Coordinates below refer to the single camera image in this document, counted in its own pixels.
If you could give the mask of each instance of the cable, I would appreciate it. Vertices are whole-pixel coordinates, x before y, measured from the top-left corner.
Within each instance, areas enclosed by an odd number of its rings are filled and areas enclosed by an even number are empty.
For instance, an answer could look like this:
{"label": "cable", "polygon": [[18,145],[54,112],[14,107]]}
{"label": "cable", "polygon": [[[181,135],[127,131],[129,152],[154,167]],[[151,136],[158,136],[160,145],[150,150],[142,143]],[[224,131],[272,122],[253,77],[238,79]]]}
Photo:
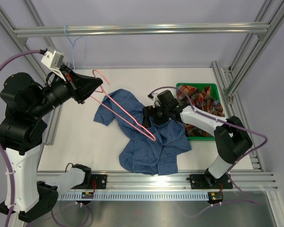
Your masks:
{"label": "cable", "polygon": [[[33,54],[33,53],[40,53],[40,50],[25,51],[25,52],[18,53],[16,55],[8,58],[5,62],[3,62],[0,65],[0,72],[7,64],[9,64],[11,61],[15,60],[16,58],[19,58],[21,56],[28,55],[28,54]],[[6,154],[6,152],[4,151],[3,147],[1,146],[1,144],[0,144],[0,153],[2,154],[4,162],[5,162],[6,167],[8,169],[8,172],[9,173],[13,173],[13,167],[11,166],[11,164],[9,162],[9,157]],[[9,209],[9,212],[8,212],[8,215],[7,215],[7,218],[6,218],[6,221],[5,221],[5,227],[9,226],[10,216],[11,216],[11,214],[13,212],[13,206],[15,205],[14,204],[14,202],[15,202],[15,178],[14,178],[13,174],[9,174],[9,180],[10,180],[10,204],[11,204],[11,207]]]}
{"label": "cable", "polygon": [[[86,211],[87,211],[87,216],[86,216],[85,221],[84,221],[82,224],[78,225],[77,227],[83,227],[83,226],[87,223],[87,221],[88,221],[88,219],[89,219],[89,212],[90,212],[89,208],[88,208],[86,205],[84,205],[83,203],[80,203],[80,206],[83,206],[83,207],[86,209]],[[51,215],[52,215],[53,221],[54,221],[58,226],[60,226],[60,227],[68,227],[68,226],[65,226],[65,225],[61,224],[61,223],[56,219],[55,215],[53,214],[53,210],[51,210]]]}
{"label": "cable", "polygon": [[223,195],[223,183],[221,183],[221,189],[219,190],[218,194],[221,193]]}
{"label": "cable", "polygon": [[[49,84],[48,81],[49,81],[49,79],[52,75],[54,75],[54,77],[53,77],[51,84]],[[45,79],[46,85],[48,85],[48,86],[53,85],[56,82],[57,79],[58,79],[58,76],[54,72],[48,73],[47,76],[46,76],[46,79]]]}
{"label": "cable", "polygon": [[71,165],[71,167],[73,168],[74,167],[74,164],[73,163],[68,163],[67,165],[66,165],[66,168],[65,168],[65,172],[66,172],[66,170],[67,170],[67,167],[69,166],[69,165]]}
{"label": "cable", "polygon": [[[76,203],[67,204],[67,205],[65,205],[64,207],[61,207],[58,212],[61,212],[63,209],[66,209],[66,208],[71,207],[71,206],[73,206],[73,205],[77,205],[77,204],[76,204]],[[44,218],[44,216],[42,216],[43,218],[40,217],[40,218],[35,219],[34,221],[28,223],[25,227],[32,227],[32,226],[33,226],[33,223],[34,223],[35,221],[39,221],[39,222],[41,222],[41,221],[47,221],[47,220],[49,220],[49,219],[52,218],[51,215],[50,215],[49,217],[46,217],[46,218]]]}
{"label": "cable", "polygon": [[186,213],[184,213],[181,208],[179,207],[179,205],[175,202],[175,205],[178,209],[178,211],[186,218],[197,218],[199,217],[201,214],[203,214],[205,211],[207,211],[208,209],[215,207],[215,206],[221,206],[222,204],[230,204],[230,203],[235,203],[235,202],[249,202],[249,203],[253,203],[252,201],[249,200],[232,200],[232,201],[225,201],[225,202],[221,202],[221,203],[216,203],[216,204],[212,204],[208,207],[205,207],[203,210],[201,210],[199,213],[197,213],[196,215],[188,215]]}
{"label": "cable", "polygon": [[[94,75],[95,78],[97,78],[96,75],[95,75],[95,72],[97,72],[97,73],[99,73],[99,74],[103,77],[103,79],[104,79],[108,84],[110,84],[109,81],[108,81],[108,79],[107,79],[100,71],[98,71],[98,70],[93,70],[92,72],[93,72],[93,75]],[[100,103],[102,106],[104,106],[104,107],[105,107],[106,109],[108,109],[109,111],[113,112],[115,115],[117,115],[118,117],[120,117],[123,121],[125,121],[126,123],[128,123],[129,125],[131,125],[134,129],[136,129],[137,131],[139,131],[140,133],[142,133],[144,136],[146,136],[146,137],[149,138],[150,140],[156,141],[156,137],[155,137],[150,131],[148,131],[143,125],[140,125],[140,124],[137,122],[137,120],[136,120],[133,116],[131,116],[130,113],[128,113],[123,107],[121,107],[121,106],[119,105],[119,103],[117,103],[117,102],[104,90],[104,88],[103,88],[102,85],[100,85],[100,87],[101,87],[101,91],[95,91],[95,92],[104,93],[110,100],[112,100],[121,110],[123,110],[124,113],[126,113],[130,118],[132,118],[133,121],[134,121],[138,126],[140,126],[141,128],[143,128],[149,135],[147,135],[145,132],[143,132],[142,130],[140,130],[139,128],[137,128],[137,127],[134,126],[133,124],[131,124],[131,123],[130,123],[128,120],[126,120],[125,118],[121,117],[119,114],[117,114],[115,111],[113,111],[112,109],[110,109],[108,106],[104,105],[102,102],[100,102],[100,101],[99,101],[98,99],[96,99],[95,97],[90,96],[91,98],[93,98],[94,100],[96,100],[98,103]]]}

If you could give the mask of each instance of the white table surface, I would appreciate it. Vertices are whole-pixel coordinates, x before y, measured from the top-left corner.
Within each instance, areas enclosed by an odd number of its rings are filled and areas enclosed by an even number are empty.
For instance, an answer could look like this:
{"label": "white table surface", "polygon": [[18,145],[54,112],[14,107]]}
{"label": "white table surface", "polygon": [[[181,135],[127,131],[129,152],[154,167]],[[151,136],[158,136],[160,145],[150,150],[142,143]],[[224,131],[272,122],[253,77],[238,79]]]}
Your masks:
{"label": "white table surface", "polygon": [[[211,68],[119,69],[101,72],[111,83],[107,85],[104,82],[108,93],[123,88],[131,91],[144,105],[152,104],[147,95],[157,87],[175,86],[178,82],[216,83]],[[92,75],[92,70],[85,70],[84,74]],[[101,93],[94,93],[93,96],[99,100],[104,97]],[[118,156],[129,139],[120,130],[116,120],[109,126],[93,122],[98,107],[99,103],[91,98],[83,105],[73,99],[63,105],[54,145],[44,147],[38,170],[60,171],[72,162],[89,166],[93,171],[124,171]],[[178,169],[208,168],[218,155],[215,141],[190,143],[192,150],[177,157]],[[234,169],[252,169],[250,158],[242,159]]]}

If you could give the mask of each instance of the green bin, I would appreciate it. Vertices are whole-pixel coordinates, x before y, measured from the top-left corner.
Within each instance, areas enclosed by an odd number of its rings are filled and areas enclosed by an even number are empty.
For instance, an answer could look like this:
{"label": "green bin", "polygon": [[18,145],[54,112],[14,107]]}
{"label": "green bin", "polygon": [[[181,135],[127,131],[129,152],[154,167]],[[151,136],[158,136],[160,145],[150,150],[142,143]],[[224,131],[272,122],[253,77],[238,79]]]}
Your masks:
{"label": "green bin", "polygon": [[[212,90],[211,90],[212,97],[220,101],[218,88],[216,84],[177,83],[176,86],[179,87],[180,85],[193,86],[193,87],[200,89],[201,91],[203,90],[204,87],[210,85],[212,87]],[[187,138],[188,140],[214,140],[214,137],[188,136]]]}

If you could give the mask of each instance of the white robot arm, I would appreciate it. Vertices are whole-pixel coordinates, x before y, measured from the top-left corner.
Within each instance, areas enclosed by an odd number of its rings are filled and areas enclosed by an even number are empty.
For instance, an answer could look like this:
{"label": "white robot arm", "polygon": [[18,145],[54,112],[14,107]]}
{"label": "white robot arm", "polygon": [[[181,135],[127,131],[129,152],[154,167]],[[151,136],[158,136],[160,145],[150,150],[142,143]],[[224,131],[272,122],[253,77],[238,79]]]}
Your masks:
{"label": "white robot arm", "polygon": [[41,62],[52,71],[46,78],[45,87],[22,72],[8,77],[0,93],[7,104],[6,118],[0,125],[0,144],[13,168],[13,173],[8,174],[13,174],[15,179],[15,190],[11,191],[8,177],[8,193],[0,204],[0,212],[9,212],[10,198],[14,196],[13,212],[18,212],[18,218],[25,222],[49,212],[58,196],[74,186],[86,188],[91,185],[91,169],[78,164],[51,181],[36,181],[42,133],[47,127],[42,117],[70,98],[83,104],[103,83],[101,79],[74,73],[63,64],[64,55],[58,50],[49,48],[40,53],[44,55]]}
{"label": "white robot arm", "polygon": [[201,110],[193,110],[189,102],[178,103],[169,90],[155,95],[149,94],[148,97],[153,99],[154,105],[143,109],[145,127],[151,127],[151,116],[156,125],[172,119],[194,125],[215,137],[219,155],[205,171],[204,182],[207,183],[207,188],[219,184],[223,176],[227,177],[227,170],[252,146],[252,141],[245,131],[223,123],[229,122],[244,128],[236,116],[226,119]]}

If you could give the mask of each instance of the plaid shirt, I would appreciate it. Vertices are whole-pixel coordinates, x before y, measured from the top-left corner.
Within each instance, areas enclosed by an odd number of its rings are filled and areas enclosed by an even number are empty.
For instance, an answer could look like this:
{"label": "plaid shirt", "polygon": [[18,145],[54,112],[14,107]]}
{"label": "plaid shirt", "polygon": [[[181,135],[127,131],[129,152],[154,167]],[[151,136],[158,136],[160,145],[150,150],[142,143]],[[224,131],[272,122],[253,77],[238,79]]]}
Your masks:
{"label": "plaid shirt", "polygon": [[[223,108],[219,100],[211,97],[211,86],[206,86],[202,91],[198,88],[189,85],[180,85],[178,87],[185,92],[192,100],[193,105],[210,114],[224,117]],[[179,102],[188,101],[187,97],[181,91],[177,91],[177,100]],[[211,137],[211,135],[191,124],[184,124],[186,130],[186,136],[198,136],[198,137]]]}

